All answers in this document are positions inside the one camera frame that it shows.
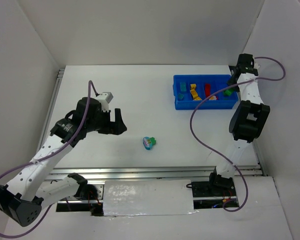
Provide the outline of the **green curved lego brick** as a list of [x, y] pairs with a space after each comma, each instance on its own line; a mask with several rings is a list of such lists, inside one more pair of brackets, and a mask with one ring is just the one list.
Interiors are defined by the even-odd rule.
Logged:
[[229, 88], [229, 89], [226, 89], [224, 92], [223, 92], [223, 95], [225, 97], [229, 97], [232, 95], [232, 93], [234, 92], [234, 89], [233, 88]]

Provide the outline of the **red lego brick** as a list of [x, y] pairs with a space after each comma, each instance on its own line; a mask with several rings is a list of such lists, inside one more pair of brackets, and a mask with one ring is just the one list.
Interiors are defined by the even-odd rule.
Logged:
[[204, 93], [208, 99], [211, 97], [211, 85], [209, 83], [204, 85]]

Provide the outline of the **small green lego brick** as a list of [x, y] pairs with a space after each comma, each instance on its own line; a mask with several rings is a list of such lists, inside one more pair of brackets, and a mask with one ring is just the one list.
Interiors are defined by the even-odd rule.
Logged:
[[156, 140], [154, 137], [150, 137], [149, 142], [151, 143], [152, 146], [154, 146], [156, 144]]

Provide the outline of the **small yellow lego brick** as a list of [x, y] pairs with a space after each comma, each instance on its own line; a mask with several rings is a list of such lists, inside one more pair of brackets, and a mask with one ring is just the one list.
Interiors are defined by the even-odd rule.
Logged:
[[197, 85], [195, 83], [190, 84], [190, 89], [195, 90], [197, 88]]

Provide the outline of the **turquoise small lego brick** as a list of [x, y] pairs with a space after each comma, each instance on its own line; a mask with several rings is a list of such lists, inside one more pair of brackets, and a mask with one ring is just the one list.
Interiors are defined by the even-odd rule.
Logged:
[[185, 95], [182, 94], [182, 93], [179, 93], [179, 94], [177, 95], [177, 98], [178, 98], [179, 101], [183, 101], [183, 100], [185, 99]]

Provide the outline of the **yellow curved lego brick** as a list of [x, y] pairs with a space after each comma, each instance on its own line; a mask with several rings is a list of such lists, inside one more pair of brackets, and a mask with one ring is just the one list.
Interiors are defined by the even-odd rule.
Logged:
[[194, 101], [201, 101], [202, 99], [201, 99], [199, 96], [197, 96], [197, 97], [194, 98], [193, 100], [194, 100]]

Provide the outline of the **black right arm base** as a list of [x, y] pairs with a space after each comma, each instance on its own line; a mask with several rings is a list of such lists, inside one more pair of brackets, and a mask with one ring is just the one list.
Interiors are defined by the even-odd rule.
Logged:
[[209, 181], [192, 181], [185, 187], [192, 190], [195, 210], [222, 209], [223, 204], [226, 208], [239, 207], [234, 183], [230, 188], [222, 188], [210, 185]]

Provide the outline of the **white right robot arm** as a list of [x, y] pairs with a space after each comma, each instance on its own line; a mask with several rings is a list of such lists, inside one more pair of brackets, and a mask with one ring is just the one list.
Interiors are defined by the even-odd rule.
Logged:
[[229, 189], [233, 184], [238, 162], [243, 151], [264, 128], [270, 114], [270, 107], [260, 97], [259, 73], [255, 57], [248, 53], [238, 56], [235, 66], [230, 66], [230, 74], [191, 74], [173, 76], [173, 95], [176, 110], [223, 110], [236, 108], [228, 131], [233, 141], [225, 158], [209, 175], [213, 188]]

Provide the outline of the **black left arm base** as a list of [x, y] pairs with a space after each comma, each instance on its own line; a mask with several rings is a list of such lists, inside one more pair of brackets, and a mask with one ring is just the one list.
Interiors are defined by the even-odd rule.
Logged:
[[63, 198], [56, 205], [57, 213], [86, 213], [103, 217], [105, 184], [88, 184], [79, 196]]

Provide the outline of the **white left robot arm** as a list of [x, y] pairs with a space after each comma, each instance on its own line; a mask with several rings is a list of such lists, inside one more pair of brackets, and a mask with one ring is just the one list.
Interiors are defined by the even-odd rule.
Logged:
[[109, 100], [83, 97], [76, 108], [58, 120], [45, 143], [20, 172], [6, 184], [0, 184], [0, 210], [22, 227], [32, 224], [42, 209], [67, 198], [85, 195], [88, 181], [78, 173], [43, 186], [55, 166], [88, 133], [121, 135], [127, 131], [121, 109], [115, 108], [111, 121]]

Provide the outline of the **flower printed lego piece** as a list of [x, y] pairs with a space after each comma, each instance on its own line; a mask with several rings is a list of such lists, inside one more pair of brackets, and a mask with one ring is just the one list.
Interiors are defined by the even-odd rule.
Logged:
[[209, 98], [210, 101], [217, 101], [219, 98], [215, 95]]

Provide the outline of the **blue plastic bin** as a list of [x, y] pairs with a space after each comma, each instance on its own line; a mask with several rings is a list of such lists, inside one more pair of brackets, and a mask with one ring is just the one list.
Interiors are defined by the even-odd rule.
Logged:
[[[229, 74], [190, 74], [173, 76], [173, 95], [176, 110], [193, 110], [212, 93], [227, 86]], [[232, 109], [239, 100], [238, 94], [223, 92], [212, 96], [199, 109]]]

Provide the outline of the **silver foil covered board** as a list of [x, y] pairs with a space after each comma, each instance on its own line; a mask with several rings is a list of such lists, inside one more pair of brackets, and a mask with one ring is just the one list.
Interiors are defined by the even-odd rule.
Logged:
[[193, 192], [186, 180], [106, 181], [105, 216], [174, 216], [193, 214]]

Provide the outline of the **aluminium frame rail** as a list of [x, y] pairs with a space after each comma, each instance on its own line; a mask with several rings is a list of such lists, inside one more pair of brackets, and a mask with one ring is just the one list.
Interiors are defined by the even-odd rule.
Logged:
[[60, 180], [71, 173], [77, 173], [88, 180], [108, 179], [172, 179], [205, 178], [214, 170], [213, 167], [151, 167], [151, 168], [55, 168], [48, 180]]

